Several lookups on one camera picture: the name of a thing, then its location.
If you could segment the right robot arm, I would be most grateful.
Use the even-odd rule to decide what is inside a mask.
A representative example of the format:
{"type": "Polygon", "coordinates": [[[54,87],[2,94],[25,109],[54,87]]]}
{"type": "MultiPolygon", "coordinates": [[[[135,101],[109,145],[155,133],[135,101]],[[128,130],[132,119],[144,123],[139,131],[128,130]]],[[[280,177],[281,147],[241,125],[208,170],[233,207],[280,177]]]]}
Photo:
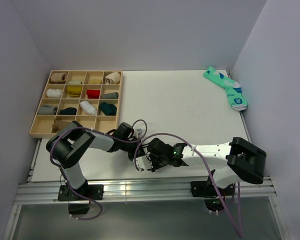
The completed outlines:
{"type": "Polygon", "coordinates": [[[207,191],[219,194],[231,184],[244,181],[260,185],[264,181],[267,153],[241,137],[216,145],[177,143],[174,146],[154,138],[147,147],[152,171],[165,166],[190,167],[206,161],[213,178],[206,183],[207,191]]]}

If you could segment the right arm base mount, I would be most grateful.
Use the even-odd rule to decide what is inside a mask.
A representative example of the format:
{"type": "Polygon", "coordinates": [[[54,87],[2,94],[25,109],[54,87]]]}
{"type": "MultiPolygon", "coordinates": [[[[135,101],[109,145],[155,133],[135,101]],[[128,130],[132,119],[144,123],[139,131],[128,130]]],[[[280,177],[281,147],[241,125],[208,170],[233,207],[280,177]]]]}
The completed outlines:
{"type": "MultiPolygon", "coordinates": [[[[212,185],[210,180],[206,181],[191,181],[190,182],[190,193],[194,198],[204,198],[205,207],[212,212],[222,212],[224,207],[221,203],[220,198],[217,195],[217,192],[212,185]]],[[[236,194],[236,184],[231,184],[228,187],[222,189],[218,188],[222,199],[225,203],[226,197],[231,196],[230,204],[233,202],[235,194],[236,194]]]]}

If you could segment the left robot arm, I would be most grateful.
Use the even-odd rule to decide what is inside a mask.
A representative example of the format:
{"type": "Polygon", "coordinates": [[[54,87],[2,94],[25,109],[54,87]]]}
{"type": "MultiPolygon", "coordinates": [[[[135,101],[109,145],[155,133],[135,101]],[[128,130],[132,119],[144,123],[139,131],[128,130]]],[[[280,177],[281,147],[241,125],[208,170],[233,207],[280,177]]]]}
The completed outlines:
{"type": "Polygon", "coordinates": [[[70,184],[69,194],[81,200],[88,193],[88,182],[79,164],[86,150],[94,148],[107,153],[121,150],[128,153],[132,161],[146,155],[143,147],[137,149],[140,140],[131,136],[133,133],[133,127],[126,122],[107,133],[99,133],[72,121],[47,142],[46,150],[52,156],[53,164],[61,168],[70,184]]]}

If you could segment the tan ribbed sock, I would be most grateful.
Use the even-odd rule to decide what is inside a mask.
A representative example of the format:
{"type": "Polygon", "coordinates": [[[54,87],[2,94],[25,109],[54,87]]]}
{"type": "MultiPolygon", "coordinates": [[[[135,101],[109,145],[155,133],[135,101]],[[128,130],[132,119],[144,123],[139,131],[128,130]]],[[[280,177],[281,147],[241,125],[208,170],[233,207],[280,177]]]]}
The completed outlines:
{"type": "Polygon", "coordinates": [[[52,133],[57,133],[64,129],[67,125],[69,125],[71,122],[69,120],[65,120],[62,118],[56,118],[52,124],[52,133]]]}

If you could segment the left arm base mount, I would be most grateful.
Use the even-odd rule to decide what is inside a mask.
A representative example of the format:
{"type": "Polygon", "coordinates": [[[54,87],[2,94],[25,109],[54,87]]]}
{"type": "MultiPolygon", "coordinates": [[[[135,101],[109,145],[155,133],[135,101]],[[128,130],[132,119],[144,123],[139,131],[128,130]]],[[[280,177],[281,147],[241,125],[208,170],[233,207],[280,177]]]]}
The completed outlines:
{"type": "MultiPolygon", "coordinates": [[[[103,199],[104,186],[102,184],[86,184],[77,189],[76,192],[86,198],[98,201],[103,199]]],[[[92,204],[90,200],[88,203],[75,203],[77,201],[86,201],[86,199],[75,194],[67,185],[60,186],[57,200],[59,202],[68,202],[68,212],[71,215],[79,216],[86,215],[92,204]]]]}

